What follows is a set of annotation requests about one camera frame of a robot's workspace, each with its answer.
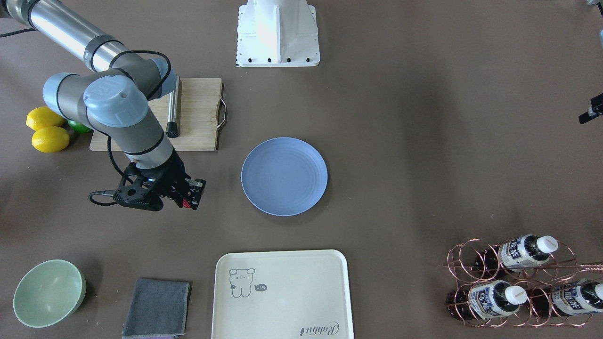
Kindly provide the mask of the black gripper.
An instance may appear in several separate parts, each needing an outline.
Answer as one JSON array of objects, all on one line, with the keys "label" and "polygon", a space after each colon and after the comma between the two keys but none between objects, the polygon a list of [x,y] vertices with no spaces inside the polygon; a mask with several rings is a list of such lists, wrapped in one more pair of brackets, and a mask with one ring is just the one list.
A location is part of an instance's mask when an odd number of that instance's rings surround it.
[{"label": "black gripper", "polygon": [[142,170],[130,163],[123,171],[113,201],[123,207],[160,211],[162,198],[169,198],[180,208],[185,199],[192,210],[197,210],[205,185],[203,179],[190,179],[183,161],[173,150],[166,163],[156,168]]}]

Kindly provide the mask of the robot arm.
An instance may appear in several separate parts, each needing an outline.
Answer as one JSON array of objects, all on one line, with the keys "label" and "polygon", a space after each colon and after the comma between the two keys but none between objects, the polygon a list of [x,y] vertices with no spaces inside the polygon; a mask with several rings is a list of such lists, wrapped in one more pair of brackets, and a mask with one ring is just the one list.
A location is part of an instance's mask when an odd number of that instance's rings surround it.
[{"label": "robot arm", "polygon": [[52,111],[106,135],[130,161],[119,186],[91,193],[90,201],[103,195],[112,198],[109,205],[159,211],[168,198],[179,208],[198,208],[205,181],[187,175],[149,107],[178,86],[164,54],[144,59],[58,0],[3,0],[1,17],[44,34],[92,71],[58,73],[43,86]]}]

